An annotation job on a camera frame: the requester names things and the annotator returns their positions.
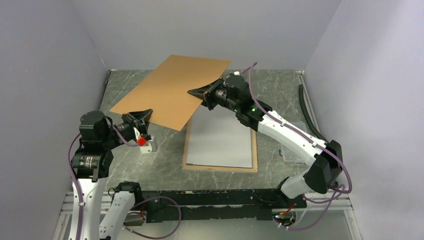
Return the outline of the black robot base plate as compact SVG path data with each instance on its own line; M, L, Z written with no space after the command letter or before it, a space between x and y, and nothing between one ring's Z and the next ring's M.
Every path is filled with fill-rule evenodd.
M279 211L307 207L302 196L289 199L273 188L224 190L145 190L135 211L148 223L190 220L256 219L270 221Z

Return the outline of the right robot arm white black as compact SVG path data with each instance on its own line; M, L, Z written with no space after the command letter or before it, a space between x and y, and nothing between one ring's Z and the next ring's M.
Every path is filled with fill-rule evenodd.
M314 137L285 120L272 107L256 99L250 83L241 75L232 73L187 93L200 99L202 106L210 111L221 106L234 112L242 125L276 140L307 165L305 171L279 184L275 202L280 207L288 207L296 197L308 192L327 193L342 172L342 159L337 155L340 145L336 141Z

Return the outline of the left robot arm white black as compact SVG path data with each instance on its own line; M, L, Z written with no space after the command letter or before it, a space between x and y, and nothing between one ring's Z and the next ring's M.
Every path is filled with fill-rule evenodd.
M69 239L112 240L130 210L143 204L143 193L137 182L121 182L114 189L109 212L101 218L103 193L113 161L112 150L127 145L146 147L154 140L148 133L152 109L124 113L121 124L100 110L85 113L80 118L79 145L68 157L72 178L73 210Z

